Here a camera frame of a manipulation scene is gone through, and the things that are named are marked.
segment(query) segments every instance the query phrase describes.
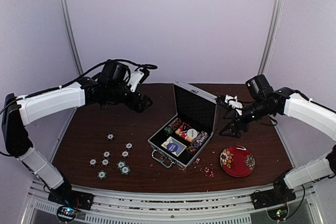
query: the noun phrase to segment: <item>wooden tabletop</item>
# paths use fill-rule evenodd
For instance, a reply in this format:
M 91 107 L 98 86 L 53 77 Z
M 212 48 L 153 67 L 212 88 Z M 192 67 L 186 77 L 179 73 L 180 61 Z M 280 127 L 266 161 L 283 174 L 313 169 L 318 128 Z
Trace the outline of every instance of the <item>wooden tabletop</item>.
M 240 84 L 197 84 L 214 95 L 238 95 L 242 101 L 251 101 L 245 85 Z M 289 158 L 274 127 L 260 122 L 250 124 L 248 133 L 240 139 L 222 137 L 218 131 L 225 125 L 220 114 L 213 138 L 200 153 L 200 162 L 182 170 L 177 165 L 170 169 L 163 167 L 151 157 L 152 149 L 147 139 L 161 128 L 175 112 L 172 84 L 143 84 L 139 92 L 147 94 L 154 105 L 142 114 L 130 111 L 126 106 L 109 106 L 99 110 L 98 105 L 79 108 L 62 143 L 53 164 L 74 185 L 137 193 L 191 193 L 219 191 L 270 184 L 282 172 L 291 169 Z M 115 139 L 107 140 L 108 134 Z M 125 143 L 134 144 L 130 157 L 123 159 Z M 242 145 L 249 149 L 256 160 L 255 170 L 244 178 L 227 175 L 219 164 L 219 155 L 230 145 Z M 101 166 L 103 152 L 110 151 L 110 165 Z M 89 161 L 96 158 L 99 164 L 90 167 Z M 131 168 L 129 175 L 122 175 L 117 168 L 118 161 L 126 161 Z M 209 167 L 214 177 L 204 172 Z M 99 180 L 97 173 L 107 172 L 107 178 Z

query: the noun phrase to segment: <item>flower pattern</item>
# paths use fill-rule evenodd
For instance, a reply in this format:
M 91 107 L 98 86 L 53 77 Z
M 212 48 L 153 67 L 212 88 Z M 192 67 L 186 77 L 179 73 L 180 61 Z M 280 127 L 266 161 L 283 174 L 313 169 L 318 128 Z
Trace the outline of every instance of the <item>flower pattern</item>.
M 220 155 L 220 163 L 222 166 L 227 166 L 229 169 L 231 169 L 231 163 L 233 162 L 233 156 L 234 154 L 231 153 L 228 149 L 224 149 L 222 154 Z
M 245 164 L 248 166 L 248 168 L 250 168 L 250 170 L 254 169 L 256 161 L 252 154 L 246 156 Z

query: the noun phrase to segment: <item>white wall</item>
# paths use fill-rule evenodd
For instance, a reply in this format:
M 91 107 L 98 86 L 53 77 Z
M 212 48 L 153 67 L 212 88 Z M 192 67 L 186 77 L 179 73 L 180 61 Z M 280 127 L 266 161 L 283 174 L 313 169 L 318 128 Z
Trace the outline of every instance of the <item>white wall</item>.
M 335 110 L 336 1 L 285 0 L 275 41 L 266 74 L 271 85 L 299 89 Z M 297 120 L 277 117 L 296 165 L 330 152 L 335 144 Z M 316 184 L 326 223 L 335 223 L 335 183 L 327 179 Z
M 8 93 L 27 94 L 54 87 L 76 75 L 59 0 L 0 0 L 0 104 Z M 69 111 L 27 127 L 47 156 Z M 0 134 L 0 150 L 5 152 Z M 0 223 L 18 223 L 33 177 L 14 158 L 0 156 Z
M 147 82 L 242 83 L 258 72 L 274 0 L 68 0 L 86 70 L 154 63 Z

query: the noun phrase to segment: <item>silver metal case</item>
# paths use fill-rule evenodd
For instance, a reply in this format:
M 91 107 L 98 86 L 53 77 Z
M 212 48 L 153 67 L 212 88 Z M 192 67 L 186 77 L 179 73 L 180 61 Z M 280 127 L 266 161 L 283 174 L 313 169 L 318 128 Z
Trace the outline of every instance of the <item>silver metal case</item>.
M 174 83 L 174 95 L 176 115 L 151 136 L 148 143 L 153 148 L 152 158 L 164 167 L 171 168 L 173 164 L 177 164 L 182 168 L 187 168 L 202 152 L 214 134 L 217 115 L 216 96 L 180 81 Z M 186 122 L 198 132 L 206 131 L 208 133 L 209 138 L 195 154 L 189 154 L 185 149 L 177 157 L 161 146 L 169 137 L 164 128 L 176 118 L 180 118 L 182 122 Z

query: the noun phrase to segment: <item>red plate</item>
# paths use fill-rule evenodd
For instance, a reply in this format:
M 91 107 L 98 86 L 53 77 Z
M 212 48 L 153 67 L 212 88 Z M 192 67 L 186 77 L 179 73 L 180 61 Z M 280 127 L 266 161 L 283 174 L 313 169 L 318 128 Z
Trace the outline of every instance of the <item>red plate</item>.
M 237 178 L 250 175 L 256 166 L 252 153 L 240 145 L 225 148 L 219 156 L 219 162 L 228 175 Z

